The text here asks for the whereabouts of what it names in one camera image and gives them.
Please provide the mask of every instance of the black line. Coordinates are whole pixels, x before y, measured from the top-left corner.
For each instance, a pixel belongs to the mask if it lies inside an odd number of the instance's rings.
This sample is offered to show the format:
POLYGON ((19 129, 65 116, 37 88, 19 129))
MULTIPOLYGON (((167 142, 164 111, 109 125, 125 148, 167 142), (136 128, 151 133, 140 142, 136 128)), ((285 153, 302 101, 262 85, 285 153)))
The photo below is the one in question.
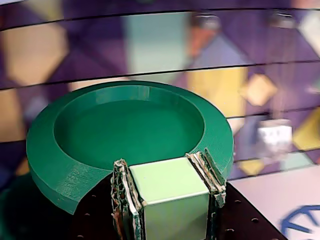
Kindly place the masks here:
MULTIPOLYGON (((261 10, 282 10, 282 11, 320 11, 320 8, 277 8, 277 7, 243 7, 243 8, 209 8, 209 9, 202 9, 203 11, 261 11, 261 10)), ((124 12, 124 13, 115 13, 115 14, 101 14, 101 15, 93 15, 93 16, 81 16, 81 17, 74 17, 74 18, 64 18, 64 19, 57 19, 52 21, 44 21, 32 24, 23 24, 23 25, 16 25, 7 28, 3 28, 0 30, 6 31, 11 29, 17 28, 24 28, 36 25, 44 25, 44 24, 51 24, 51 23, 59 23, 59 22, 69 22, 69 21, 81 21, 81 20, 90 20, 90 19, 100 19, 100 18, 110 18, 110 17, 126 17, 126 16, 134 16, 134 15, 149 15, 149 14, 170 14, 170 13, 186 13, 186 12, 194 12, 195 9, 183 9, 183 10, 163 10, 163 11, 145 11, 145 12, 124 12)))
POLYGON ((93 78, 90 77, 90 78, 73 79, 73 80, 62 80, 62 81, 56 81, 56 82, 44 82, 44 83, 39 83, 39 84, 31 84, 31 85, 27 85, 27 86, 5 87, 5 88, 0 89, 0 91, 1 90, 8 90, 8 89, 28 88, 28 87, 41 86, 41 85, 68 84, 68 83, 73 83, 73 82, 99 80, 99 79, 130 78, 130 77, 148 76, 148 75, 155 75, 155 74, 182 73, 182 72, 193 72, 193 71, 201 71, 201 70, 231 69, 231 68, 245 68, 245 67, 285 65, 285 64, 310 64, 310 63, 320 63, 320 59, 288 61, 288 62, 255 63, 255 64, 243 64, 243 65, 239 64, 239 65, 227 65, 227 66, 188 68, 188 69, 169 70, 169 71, 154 71, 154 72, 140 72, 140 73, 131 73, 131 74, 119 74, 119 75, 100 76, 100 77, 93 77, 93 78))
POLYGON ((18 4, 18 3, 21 3, 23 2, 24 0, 17 0, 17 1, 13 1, 13 2, 8 2, 8 3, 4 3, 4 4, 0 4, 0 8, 2 6, 8 6, 8 5, 14 5, 14 4, 18 4))
MULTIPOLYGON (((318 148, 313 148, 313 149, 308 149, 308 150, 296 150, 296 151, 291 151, 289 152, 289 154, 295 154, 295 153, 308 153, 308 152, 312 152, 312 151, 315 151, 315 150, 320 150, 320 147, 318 148)), ((239 162, 246 162, 246 161, 252 161, 252 160, 260 160, 259 157, 251 157, 251 158, 248 158, 248 159, 238 159, 238 160, 234 160, 233 163, 239 163, 239 162)))
MULTIPOLYGON (((314 110, 315 108, 319 108, 319 107, 320 107, 320 105, 292 108, 292 109, 284 110, 283 113, 311 111, 311 110, 314 110)), ((244 115, 244 116, 228 116, 228 117, 226 117, 226 119, 243 119, 246 117, 268 116, 269 114, 270 114, 269 112, 258 112, 258 113, 254 113, 254 114, 244 115)))
POLYGON ((316 166, 320 166, 320 165, 316 164, 316 163, 313 163, 312 165, 308 165, 308 166, 304 166, 304 167, 297 167, 297 168, 292 168, 292 169, 288 169, 288 170, 278 170, 278 171, 266 172, 266 173, 262 173, 262 174, 258 173, 257 175, 247 175, 247 176, 242 176, 242 177, 238 177, 238 178, 227 179, 227 181, 230 183, 230 181, 235 181, 235 180, 240 180, 240 179, 251 179, 251 178, 256 178, 256 177, 261 177, 261 176, 266 176, 266 175, 272 175, 272 174, 288 173, 288 172, 291 172, 291 171, 302 170, 302 169, 306 169, 306 168, 313 168, 313 167, 316 167, 316 166))

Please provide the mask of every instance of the pegboard hole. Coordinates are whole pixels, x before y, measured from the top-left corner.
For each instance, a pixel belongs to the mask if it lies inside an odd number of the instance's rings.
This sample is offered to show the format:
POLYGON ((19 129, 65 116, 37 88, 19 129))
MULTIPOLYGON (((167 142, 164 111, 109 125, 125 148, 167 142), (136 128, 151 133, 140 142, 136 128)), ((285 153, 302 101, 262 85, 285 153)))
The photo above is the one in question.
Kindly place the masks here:
POLYGON ((257 224, 257 223, 259 223, 259 219, 254 217, 251 219, 251 222, 253 222, 254 224, 257 224))

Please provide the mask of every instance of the green bowl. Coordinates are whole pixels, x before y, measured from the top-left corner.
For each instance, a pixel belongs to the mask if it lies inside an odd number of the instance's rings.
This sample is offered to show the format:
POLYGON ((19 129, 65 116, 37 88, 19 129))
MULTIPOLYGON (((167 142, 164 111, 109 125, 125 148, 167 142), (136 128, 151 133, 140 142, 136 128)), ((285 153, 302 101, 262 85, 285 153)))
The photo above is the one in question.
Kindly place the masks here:
POLYGON ((145 81, 67 94, 39 114, 26 141, 36 185, 70 214, 118 159, 136 165, 208 148, 227 178, 233 147, 231 128, 212 104, 185 89, 145 81))

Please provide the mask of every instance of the cube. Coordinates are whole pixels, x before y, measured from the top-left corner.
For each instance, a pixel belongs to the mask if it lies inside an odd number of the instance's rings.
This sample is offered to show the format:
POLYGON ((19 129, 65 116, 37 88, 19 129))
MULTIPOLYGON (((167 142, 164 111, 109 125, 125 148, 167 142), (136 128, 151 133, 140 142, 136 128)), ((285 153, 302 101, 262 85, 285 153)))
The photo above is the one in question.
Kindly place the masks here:
POLYGON ((144 200, 146 240, 206 238, 210 192, 187 157, 129 169, 144 200))

